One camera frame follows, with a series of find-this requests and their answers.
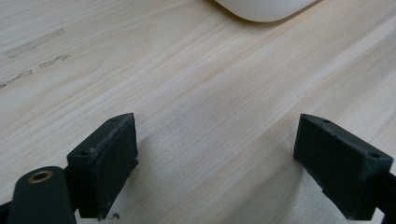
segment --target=light wood surface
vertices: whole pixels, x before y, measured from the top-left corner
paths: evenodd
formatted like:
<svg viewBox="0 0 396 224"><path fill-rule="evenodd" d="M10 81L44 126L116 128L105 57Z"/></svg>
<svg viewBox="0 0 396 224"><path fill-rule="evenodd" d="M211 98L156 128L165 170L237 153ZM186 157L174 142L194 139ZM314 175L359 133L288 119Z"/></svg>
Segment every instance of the light wood surface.
<svg viewBox="0 0 396 224"><path fill-rule="evenodd" d="M396 157L394 0L269 24L210 0L6 0L0 68L0 203L127 112L140 164L102 223L349 223L292 159L301 113Z"/></svg>

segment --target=wood grain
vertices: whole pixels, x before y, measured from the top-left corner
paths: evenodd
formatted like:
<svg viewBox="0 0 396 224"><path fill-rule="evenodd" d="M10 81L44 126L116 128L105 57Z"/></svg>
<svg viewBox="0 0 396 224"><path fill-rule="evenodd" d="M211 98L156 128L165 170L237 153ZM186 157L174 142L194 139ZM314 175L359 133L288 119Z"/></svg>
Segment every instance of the wood grain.
<svg viewBox="0 0 396 224"><path fill-rule="evenodd" d="M348 223L292 159L301 113L396 156L393 0L269 24L209 0L6 0L0 67L0 203L126 112L140 164L102 223Z"/></svg>

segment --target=screw hole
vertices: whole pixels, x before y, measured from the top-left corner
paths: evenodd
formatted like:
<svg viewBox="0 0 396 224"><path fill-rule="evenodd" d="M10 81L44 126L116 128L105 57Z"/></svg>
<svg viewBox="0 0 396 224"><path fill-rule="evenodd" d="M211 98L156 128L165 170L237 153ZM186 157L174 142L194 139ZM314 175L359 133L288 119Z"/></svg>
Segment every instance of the screw hole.
<svg viewBox="0 0 396 224"><path fill-rule="evenodd" d="M50 179L52 177L52 171L40 171L29 177L29 183L36 184L43 182L44 180Z"/></svg>
<svg viewBox="0 0 396 224"><path fill-rule="evenodd" d="M90 152L88 150L84 150L81 152L81 155L83 155L83 156L86 156L88 154L90 154Z"/></svg>
<svg viewBox="0 0 396 224"><path fill-rule="evenodd" d="M380 158L378 153L372 153L372 154L370 154L370 156L373 157L373 158L376 158L376 159Z"/></svg>

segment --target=wooden table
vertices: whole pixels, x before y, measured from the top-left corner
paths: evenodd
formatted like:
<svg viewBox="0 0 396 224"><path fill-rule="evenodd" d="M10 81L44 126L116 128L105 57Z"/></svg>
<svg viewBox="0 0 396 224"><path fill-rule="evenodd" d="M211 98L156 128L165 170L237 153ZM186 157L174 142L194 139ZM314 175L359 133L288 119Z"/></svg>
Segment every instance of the wooden table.
<svg viewBox="0 0 396 224"><path fill-rule="evenodd" d="M396 157L394 0L268 24L212 0L5 0L0 53L0 203L127 112L140 164L102 223L349 223L292 158L301 113Z"/></svg>

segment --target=white bowl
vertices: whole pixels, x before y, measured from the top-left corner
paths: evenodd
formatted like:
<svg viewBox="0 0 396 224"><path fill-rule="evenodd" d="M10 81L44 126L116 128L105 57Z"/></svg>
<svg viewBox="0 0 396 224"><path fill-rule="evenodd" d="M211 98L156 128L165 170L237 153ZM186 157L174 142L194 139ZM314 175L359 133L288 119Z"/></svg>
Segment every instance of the white bowl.
<svg viewBox="0 0 396 224"><path fill-rule="evenodd" d="M316 0L216 0L248 21L278 21Z"/></svg>

